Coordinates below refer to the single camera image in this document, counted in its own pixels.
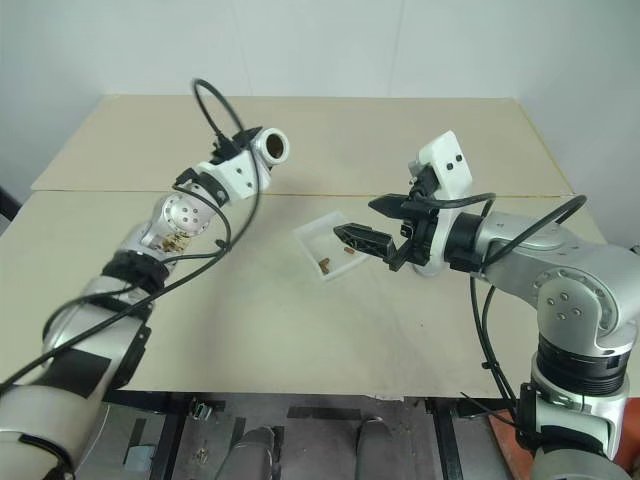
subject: gray floor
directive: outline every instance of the gray floor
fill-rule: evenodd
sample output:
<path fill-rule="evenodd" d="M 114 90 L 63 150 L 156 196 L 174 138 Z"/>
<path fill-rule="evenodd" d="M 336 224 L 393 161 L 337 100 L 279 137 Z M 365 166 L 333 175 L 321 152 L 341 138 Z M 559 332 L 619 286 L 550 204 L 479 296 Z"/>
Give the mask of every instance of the gray floor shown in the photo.
<path fill-rule="evenodd" d="M 284 480 L 352 480 L 359 420 L 288 418 L 291 407 L 349 409 L 361 418 L 381 416 L 392 430 L 401 454 L 397 480 L 442 479 L 431 415 L 422 399 L 380 401 L 370 397 L 323 395 L 215 395 L 224 412 L 208 421 L 188 419 L 173 478 L 213 479 L 227 454 L 234 427 L 244 431 L 261 425 L 284 427 L 281 466 Z M 149 472 L 124 469 L 124 457 L 136 420 L 144 419 L 140 444 L 157 445 L 163 415 L 112 406 L 102 435 L 78 472 L 78 479 L 147 479 Z M 454 420 L 464 478 L 509 480 L 511 477 L 484 418 Z"/>
<path fill-rule="evenodd" d="M 131 432 L 136 420 L 143 419 L 139 445 L 157 445 L 164 425 L 164 415 L 110 405 L 107 420 L 93 450 L 78 469 L 77 480 L 146 480 L 149 472 L 132 472 L 124 468 Z"/>

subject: wire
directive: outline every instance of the wire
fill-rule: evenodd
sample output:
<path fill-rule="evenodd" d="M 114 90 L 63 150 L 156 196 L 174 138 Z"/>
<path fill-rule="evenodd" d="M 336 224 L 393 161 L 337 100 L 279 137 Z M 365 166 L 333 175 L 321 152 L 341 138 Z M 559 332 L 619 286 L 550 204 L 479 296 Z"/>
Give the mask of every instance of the wire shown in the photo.
<path fill-rule="evenodd" d="M 482 218 L 486 218 L 495 203 L 495 197 L 488 198 L 485 202 L 485 205 L 482 209 L 482 213 L 480 216 Z M 476 327 L 476 333 L 478 335 L 478 341 L 480 342 L 480 347 L 482 348 L 482 353 L 484 354 L 486 360 L 486 368 L 489 369 L 491 375 L 493 376 L 493 380 L 496 383 L 496 387 L 500 392 L 500 396 L 504 399 L 504 401 L 508 405 L 509 413 L 511 413 L 512 418 L 516 418 L 516 410 L 515 407 L 517 405 L 517 398 L 513 394 L 513 390 L 511 385 L 509 385 L 509 381 L 507 380 L 498 360 L 496 359 L 495 353 L 493 351 L 493 346 L 491 345 L 491 340 L 489 339 L 489 335 L 485 330 L 488 318 L 489 307 L 491 305 L 491 299 L 493 298 L 493 291 L 489 290 L 489 294 L 487 294 L 487 298 L 485 299 L 485 303 L 483 306 L 483 317 L 480 317 L 480 311 L 478 307 L 478 292 L 476 289 L 476 280 L 473 276 L 469 275 L 469 293 L 471 296 L 471 310 L 473 312 L 473 320 Z"/>
<path fill-rule="evenodd" d="M 470 397 L 469 395 L 467 395 L 464 392 L 460 392 L 460 395 L 462 395 L 465 399 L 467 399 L 468 401 L 470 401 L 471 403 L 473 403 L 476 407 L 478 407 L 480 410 L 482 410 L 483 412 L 485 412 L 488 415 L 491 415 L 492 417 L 500 420 L 502 423 L 506 423 L 507 425 L 512 426 L 513 428 L 515 428 L 516 430 L 519 431 L 524 431 L 521 427 L 519 427 L 515 422 L 512 422 L 511 420 L 508 420 L 507 418 L 503 417 L 502 415 L 500 415 L 499 413 L 494 412 L 493 410 L 491 410 L 489 407 L 487 407 L 486 405 L 483 405 L 482 402 L 479 402 L 478 400 L 476 400 L 473 397 Z"/>
<path fill-rule="evenodd" d="M 238 153 L 240 153 L 240 149 L 238 148 L 238 146 L 232 142 L 231 140 L 229 140 L 227 137 L 225 137 L 224 133 L 222 133 L 222 130 L 220 130 L 218 128 L 218 125 L 216 125 L 216 122 L 213 121 L 213 118 L 211 118 L 211 114 L 209 113 L 209 110 L 207 110 L 207 107 L 204 104 L 204 101 L 202 100 L 202 97 L 200 96 L 200 92 L 198 91 L 198 87 L 202 87 L 205 90 L 208 90 L 210 93 L 213 93 L 213 90 L 215 90 L 218 94 L 220 94 L 220 92 L 218 92 L 218 90 L 211 85 L 209 82 L 207 82 L 206 80 L 203 80 L 201 78 L 194 78 L 193 79 L 193 83 L 191 84 L 191 87 L 193 89 L 193 96 L 196 98 L 196 102 L 198 103 L 198 107 L 200 107 L 200 111 L 202 112 L 202 115 L 204 115 L 204 118 L 207 120 L 207 123 L 209 124 L 209 126 L 213 129 L 213 131 L 215 132 L 215 134 L 218 136 L 218 138 L 223 141 L 223 142 L 227 142 L 230 143 L 231 145 L 233 145 L 233 147 L 236 149 L 236 151 Z M 213 94 L 218 100 L 220 100 L 220 98 L 222 97 L 222 94 L 220 95 L 216 95 Z"/>
<path fill-rule="evenodd" d="M 494 264 L 498 260 L 504 258 L 508 253 L 510 253 L 514 248 L 520 245 L 522 242 L 527 240 L 529 237 L 532 237 L 536 232 L 546 227 L 548 224 L 555 221 L 555 223 L 563 223 L 569 217 L 571 217 L 574 213 L 576 213 L 580 208 L 586 203 L 587 197 L 584 195 L 578 195 L 573 197 L 568 202 L 560 205 L 558 208 L 548 213 L 536 223 L 527 228 L 524 232 L 518 235 L 516 238 L 511 240 L 505 246 L 503 246 L 496 253 L 485 259 L 482 263 L 480 270 L 482 271 L 489 265 Z"/>
<path fill-rule="evenodd" d="M 482 202 L 493 202 L 496 198 L 495 193 L 481 193 L 480 195 L 472 195 L 470 197 L 455 198 L 453 200 L 438 200 L 435 198 L 427 198 L 423 195 L 416 194 L 416 198 L 429 207 L 433 208 L 462 208 Z"/>
<path fill-rule="evenodd" d="M 69 350 L 74 345 L 77 345 L 78 343 L 82 342 L 83 340 L 86 340 L 87 338 L 91 337 L 92 335 L 95 335 L 96 333 L 101 332 L 102 330 L 104 330 L 105 328 L 109 327 L 110 325 L 113 325 L 118 320 L 128 316 L 129 314 L 131 314 L 135 310 L 148 305 L 149 303 L 153 302 L 157 298 L 160 298 L 161 296 L 166 295 L 167 293 L 169 293 L 169 292 L 175 290 L 176 288 L 184 285 L 185 283 L 189 282 L 190 280 L 193 280 L 198 275 L 202 274 L 203 272 L 205 272 L 209 268 L 213 267 L 216 263 L 218 263 L 224 257 L 224 255 L 234 245 L 236 245 L 238 243 L 238 241 L 247 232 L 249 226 L 253 222 L 253 220 L 254 220 L 254 218 L 256 216 L 256 213 L 258 211 L 258 207 L 260 205 L 260 196 L 261 196 L 261 194 L 260 194 L 260 174 L 259 174 L 259 169 L 258 169 L 258 161 L 257 161 L 255 153 L 253 151 L 253 146 L 250 143 L 249 137 L 247 135 L 247 132 L 245 131 L 245 128 L 244 128 L 244 125 L 242 124 L 242 121 L 240 120 L 240 118 L 236 114 L 236 112 L 233 109 L 233 107 L 229 104 L 227 99 L 224 98 L 224 96 L 213 85 L 211 85 L 208 82 L 205 82 L 204 80 L 196 79 L 196 80 L 194 80 L 193 83 L 194 83 L 194 86 L 197 84 L 197 85 L 201 85 L 204 88 L 206 88 L 222 104 L 222 106 L 228 112 L 229 116 L 232 118 L 233 122 L 235 123 L 236 127 L 238 128 L 239 134 L 243 137 L 243 141 L 244 141 L 245 145 L 247 145 L 247 149 L 249 150 L 249 153 L 251 155 L 251 161 L 252 161 L 254 172 L 255 172 L 255 176 L 256 176 L 256 178 L 255 178 L 256 194 L 253 197 L 253 205 L 252 205 L 251 211 L 249 212 L 249 215 L 247 215 L 247 218 L 245 219 L 242 227 L 240 227 L 238 233 L 231 239 L 231 241 L 228 244 L 228 248 L 223 252 L 223 254 L 211 258 L 204 265 L 202 265 L 201 267 L 195 269 L 193 272 L 189 273 L 188 275 L 185 275 L 184 277 L 182 277 L 179 280 L 176 280 L 175 282 L 171 283 L 170 285 L 166 285 L 165 287 L 163 287 L 162 289 L 158 290 L 157 292 L 154 292 L 154 293 L 150 294 L 149 296 L 145 297 L 144 299 L 134 303 L 133 305 L 130 305 L 130 306 L 124 308 L 123 310 L 121 310 L 118 313 L 112 315 L 108 319 L 100 322 L 97 325 L 94 325 L 93 327 L 85 330 L 84 332 L 76 335 L 75 337 L 71 338 L 70 340 L 67 340 L 66 342 L 58 345 L 57 347 L 52 348 L 48 352 L 40 355 L 38 358 L 36 358 L 36 359 L 32 360 L 31 362 L 29 362 L 27 365 L 22 367 L 20 370 L 18 370 L 17 372 L 15 372 L 13 375 L 11 375 L 9 378 L 7 378 L 5 380 L 4 384 L 2 386 L 0 386 L 0 396 L 2 394 L 4 394 L 4 392 L 6 392 L 6 390 L 8 388 L 10 388 L 16 381 L 18 381 L 20 378 L 25 376 L 27 373 L 29 373 L 34 368 L 42 365 L 43 363 L 45 363 L 48 360 L 54 358 L 58 354 Z"/>
<path fill-rule="evenodd" d="M 482 331 L 482 322 L 480 320 L 480 313 L 478 309 L 478 293 L 476 291 L 476 279 L 472 276 L 469 276 L 469 291 L 471 293 L 471 310 L 473 312 L 473 319 L 476 327 L 476 333 L 478 334 L 478 340 L 480 341 L 480 347 L 482 348 L 482 353 L 486 359 L 486 365 L 491 375 L 493 375 L 493 380 L 496 383 L 496 387 L 498 387 L 498 391 L 500 392 L 500 396 L 504 399 L 504 401 L 509 405 L 509 413 L 511 413 L 513 418 L 516 418 L 515 415 L 515 406 L 513 404 L 513 400 L 509 397 L 507 390 L 504 386 L 503 379 L 500 376 L 499 365 L 496 361 L 492 361 L 491 356 L 489 355 L 489 351 L 487 349 L 487 344 L 485 342 L 485 335 Z"/>
<path fill-rule="evenodd" d="M 121 295 L 123 293 L 128 293 L 138 288 L 138 286 L 139 285 L 130 285 L 120 290 L 112 290 L 110 292 L 91 293 L 89 295 L 76 297 L 72 300 L 69 300 L 68 302 L 63 303 L 49 316 L 49 318 L 47 318 L 47 321 L 45 322 L 44 327 L 42 327 L 42 339 L 44 340 L 45 337 L 47 336 L 47 333 L 49 333 L 49 329 L 51 328 L 51 324 L 53 323 L 53 321 L 68 308 L 71 308 L 81 303 L 87 303 L 92 300 L 97 300 L 100 298 L 111 297 L 113 295 Z"/>
<path fill-rule="evenodd" d="M 517 397 L 513 392 L 513 389 L 511 388 L 511 385 L 509 384 L 509 381 L 507 380 L 506 375 L 502 371 L 502 367 L 498 363 L 496 354 L 493 351 L 493 345 L 491 345 L 491 340 L 489 339 L 489 330 L 488 330 L 489 308 L 491 307 L 491 300 L 493 299 L 493 294 L 495 292 L 496 292 L 496 287 L 492 285 L 491 288 L 489 288 L 489 291 L 487 292 L 487 296 L 485 297 L 485 300 L 484 300 L 484 306 L 482 307 L 482 322 L 481 322 L 482 335 L 484 336 L 484 342 L 487 347 L 487 354 L 489 355 L 489 358 L 487 359 L 487 361 L 491 362 L 495 366 L 496 371 L 498 373 L 498 377 L 500 377 L 502 385 L 507 391 L 507 394 L 509 395 L 509 398 L 511 399 L 512 404 L 516 405 L 518 401 Z"/>

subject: clear plastic container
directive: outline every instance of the clear plastic container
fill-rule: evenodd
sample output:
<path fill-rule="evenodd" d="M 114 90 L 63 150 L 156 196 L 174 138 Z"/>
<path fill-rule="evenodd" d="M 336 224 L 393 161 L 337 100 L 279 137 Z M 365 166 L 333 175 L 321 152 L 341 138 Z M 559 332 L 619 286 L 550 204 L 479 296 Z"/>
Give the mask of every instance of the clear plastic container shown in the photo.
<path fill-rule="evenodd" d="M 314 270 L 322 280 L 331 280 L 356 267 L 367 259 L 366 254 L 345 251 L 346 245 L 333 233 L 333 227 L 349 223 L 342 212 L 332 212 L 293 231 Z M 323 273 L 320 262 L 329 259 L 326 264 L 328 273 Z"/>

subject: white background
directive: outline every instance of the white background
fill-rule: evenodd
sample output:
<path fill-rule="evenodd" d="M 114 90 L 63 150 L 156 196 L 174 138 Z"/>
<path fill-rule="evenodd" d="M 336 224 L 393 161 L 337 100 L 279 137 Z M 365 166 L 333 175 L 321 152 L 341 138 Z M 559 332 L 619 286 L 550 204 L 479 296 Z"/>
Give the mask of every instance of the white background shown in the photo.
<path fill-rule="evenodd" d="M 0 52 L 21 201 L 105 93 L 512 96 L 607 238 L 640 242 L 637 0 L 0 0 Z"/>

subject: beige table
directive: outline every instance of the beige table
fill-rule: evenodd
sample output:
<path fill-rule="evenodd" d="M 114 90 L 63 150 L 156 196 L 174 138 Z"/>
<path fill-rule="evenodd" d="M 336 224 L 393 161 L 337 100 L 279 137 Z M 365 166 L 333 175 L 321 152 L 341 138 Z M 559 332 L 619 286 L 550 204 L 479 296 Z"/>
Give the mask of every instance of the beige table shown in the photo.
<path fill-rule="evenodd" d="M 224 112 L 216 120 L 234 133 Z M 476 192 L 571 193 L 512 99 L 233 98 L 245 126 L 281 128 L 290 161 L 275 194 L 405 192 L 407 163 L 453 130 Z M 190 96 L 106 98 L 35 182 L 35 190 L 165 191 L 182 170 L 208 160 L 212 134 Z"/>
<path fill-rule="evenodd" d="M 47 315 L 100 271 L 120 240 L 147 218 L 156 193 L 36 192 L 0 237 L 0 375 L 36 356 Z M 496 209 L 541 216 L 560 199 L 501 199 Z M 323 282 L 292 230 L 334 210 L 397 232 L 366 198 L 266 197 L 255 225 L 218 266 L 158 301 L 136 390 L 475 396 L 497 394 L 480 368 L 468 280 L 424 279 L 375 259 Z M 249 203 L 229 209 L 238 224 Z M 586 210 L 567 222 L 602 241 Z M 190 251 L 210 248 L 216 231 Z M 177 278 L 197 262 L 183 262 Z M 529 378 L 535 312 L 496 296 L 490 331 L 517 385 Z M 640 362 L 629 367 L 640 394 Z"/>

